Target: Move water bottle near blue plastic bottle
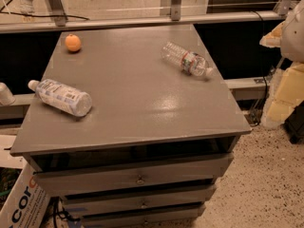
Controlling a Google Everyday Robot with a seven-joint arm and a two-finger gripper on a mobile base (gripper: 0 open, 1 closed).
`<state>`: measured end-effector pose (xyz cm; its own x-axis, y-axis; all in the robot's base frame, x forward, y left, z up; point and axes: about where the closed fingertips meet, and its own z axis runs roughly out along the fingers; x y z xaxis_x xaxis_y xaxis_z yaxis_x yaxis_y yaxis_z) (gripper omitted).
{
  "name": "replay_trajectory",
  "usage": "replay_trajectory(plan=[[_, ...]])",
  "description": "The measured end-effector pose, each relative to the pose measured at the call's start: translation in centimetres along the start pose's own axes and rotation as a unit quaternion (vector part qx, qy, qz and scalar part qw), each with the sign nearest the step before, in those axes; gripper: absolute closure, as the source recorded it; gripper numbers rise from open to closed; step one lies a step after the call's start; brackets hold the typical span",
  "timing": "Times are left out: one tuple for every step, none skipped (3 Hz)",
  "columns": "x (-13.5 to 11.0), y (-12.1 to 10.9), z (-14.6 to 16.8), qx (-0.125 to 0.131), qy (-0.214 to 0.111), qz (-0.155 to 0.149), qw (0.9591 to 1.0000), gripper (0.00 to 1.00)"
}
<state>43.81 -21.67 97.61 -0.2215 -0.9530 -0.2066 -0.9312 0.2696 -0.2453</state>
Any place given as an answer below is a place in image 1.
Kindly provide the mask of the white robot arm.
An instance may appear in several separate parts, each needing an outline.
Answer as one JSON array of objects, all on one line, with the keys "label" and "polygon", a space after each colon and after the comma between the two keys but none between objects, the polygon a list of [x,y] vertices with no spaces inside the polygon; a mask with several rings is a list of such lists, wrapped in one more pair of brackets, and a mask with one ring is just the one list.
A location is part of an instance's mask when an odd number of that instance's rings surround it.
[{"label": "white robot arm", "polygon": [[281,56],[292,62],[287,69],[275,71],[263,107],[262,125],[277,128],[304,101],[303,2],[298,3],[287,18],[263,36],[259,43],[266,48],[279,48]]}]

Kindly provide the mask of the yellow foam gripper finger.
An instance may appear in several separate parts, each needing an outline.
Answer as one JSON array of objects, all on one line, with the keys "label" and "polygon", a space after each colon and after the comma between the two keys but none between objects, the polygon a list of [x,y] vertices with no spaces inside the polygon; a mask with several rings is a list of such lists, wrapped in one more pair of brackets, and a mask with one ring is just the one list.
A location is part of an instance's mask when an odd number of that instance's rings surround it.
[{"label": "yellow foam gripper finger", "polygon": [[304,64],[293,62],[285,70],[277,69],[270,82],[269,96],[263,107],[261,124],[277,128],[304,101]]},{"label": "yellow foam gripper finger", "polygon": [[266,48],[279,48],[283,26],[283,22],[278,24],[271,32],[267,33],[260,39],[259,44]]}]

